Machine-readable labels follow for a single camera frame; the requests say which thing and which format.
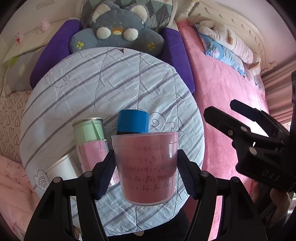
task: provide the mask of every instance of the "screw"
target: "screw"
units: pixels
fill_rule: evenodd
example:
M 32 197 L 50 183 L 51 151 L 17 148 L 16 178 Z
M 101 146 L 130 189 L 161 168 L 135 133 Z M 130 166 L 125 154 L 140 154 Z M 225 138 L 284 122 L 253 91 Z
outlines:
M 250 150 L 250 153 L 252 153 L 254 156 L 257 155 L 257 151 L 254 147 L 250 146 L 249 150 Z
M 202 177 L 208 177 L 209 176 L 209 173 L 207 171 L 202 171 L 200 174 L 201 174 Z
M 239 178 L 238 178 L 238 177 L 233 177 L 232 180 L 233 180 L 235 183 L 238 183 L 238 182 L 239 182 Z
M 61 178 L 60 177 L 55 177 L 53 179 L 54 183 L 59 183 L 61 181 Z
M 91 177 L 92 176 L 92 172 L 86 172 L 86 173 L 84 173 L 84 176 L 85 177 Z
M 241 129 L 242 129 L 244 132 L 247 132 L 247 131 L 248 131 L 248 129 L 247 129 L 246 127 L 244 127 L 244 126 L 241 126 Z

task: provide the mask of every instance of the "cat plush pillow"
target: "cat plush pillow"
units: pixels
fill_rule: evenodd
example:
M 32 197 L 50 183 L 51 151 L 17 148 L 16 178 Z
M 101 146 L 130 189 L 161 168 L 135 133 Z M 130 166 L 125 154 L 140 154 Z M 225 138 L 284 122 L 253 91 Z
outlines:
M 74 34 L 70 40 L 72 53 L 96 47 L 121 47 L 158 56 L 164 45 L 163 38 L 151 29 L 149 12 L 145 5 L 132 4 L 125 9 L 106 1 L 91 14 L 90 28 Z

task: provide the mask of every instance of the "white cup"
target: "white cup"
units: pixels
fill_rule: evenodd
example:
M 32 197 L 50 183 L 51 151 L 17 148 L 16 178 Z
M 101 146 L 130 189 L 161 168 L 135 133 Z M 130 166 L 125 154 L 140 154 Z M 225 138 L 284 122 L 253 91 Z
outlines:
M 77 178 L 82 171 L 77 167 L 73 153 L 69 153 L 51 165 L 46 173 L 51 182 L 55 177 L 61 177 L 63 180 Z

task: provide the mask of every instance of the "black pants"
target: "black pants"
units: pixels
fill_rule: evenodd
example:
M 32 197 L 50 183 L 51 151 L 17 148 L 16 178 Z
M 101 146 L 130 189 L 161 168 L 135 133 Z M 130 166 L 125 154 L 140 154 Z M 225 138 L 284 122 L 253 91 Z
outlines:
M 152 229 L 144 231 L 142 236 L 133 233 L 110 236 L 110 241 L 182 241 L 189 228 L 189 222 L 185 212 L 181 209 L 170 221 Z

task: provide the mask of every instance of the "round table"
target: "round table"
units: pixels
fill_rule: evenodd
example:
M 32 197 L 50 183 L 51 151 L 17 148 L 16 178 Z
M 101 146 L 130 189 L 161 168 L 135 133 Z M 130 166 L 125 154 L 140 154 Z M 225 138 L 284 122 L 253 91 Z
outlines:
M 202 166 L 204 130 L 195 100 L 175 69 L 138 51 L 114 47 L 88 49 L 53 67 L 33 90 L 21 124 L 20 153 L 34 190 L 41 197 L 49 185 L 45 171 L 75 151 L 72 123 L 104 119 L 106 138 L 116 134 L 122 109 L 148 112 L 149 132 L 178 131 L 179 149 Z M 137 232 L 173 218 L 188 194 L 177 170 L 173 198 L 152 207 L 127 202 L 120 184 L 96 202 L 108 236 Z M 73 224 L 79 227 L 75 201 Z

